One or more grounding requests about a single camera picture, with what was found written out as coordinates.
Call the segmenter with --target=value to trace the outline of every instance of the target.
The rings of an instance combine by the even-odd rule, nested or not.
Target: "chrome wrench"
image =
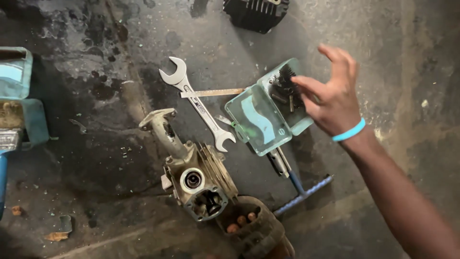
[[[193,92],[192,87],[190,86],[189,79],[187,78],[187,65],[182,59],[169,57],[169,59],[177,65],[176,72],[168,76],[161,69],[160,76],[165,81],[165,83],[174,86],[179,89],[181,92]],[[222,146],[223,142],[227,139],[232,140],[236,143],[235,136],[232,133],[225,131],[217,125],[216,121],[209,114],[206,107],[200,101],[198,97],[189,97],[188,98],[192,106],[204,120],[206,125],[209,127],[211,132],[214,135],[216,149],[220,152],[227,152],[227,150]]]

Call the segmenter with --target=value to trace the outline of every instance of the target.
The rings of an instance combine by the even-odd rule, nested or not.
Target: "silicone bracelet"
[[[355,127],[353,127],[351,130],[349,130],[347,132],[344,132],[344,133],[339,134],[337,136],[333,136],[332,140],[333,141],[342,141],[342,140],[349,139],[349,138],[353,137],[354,135],[358,134],[362,129],[364,129],[364,126],[366,126],[366,122],[364,121],[364,118],[361,118],[361,121],[358,123],[358,125],[356,125]]]

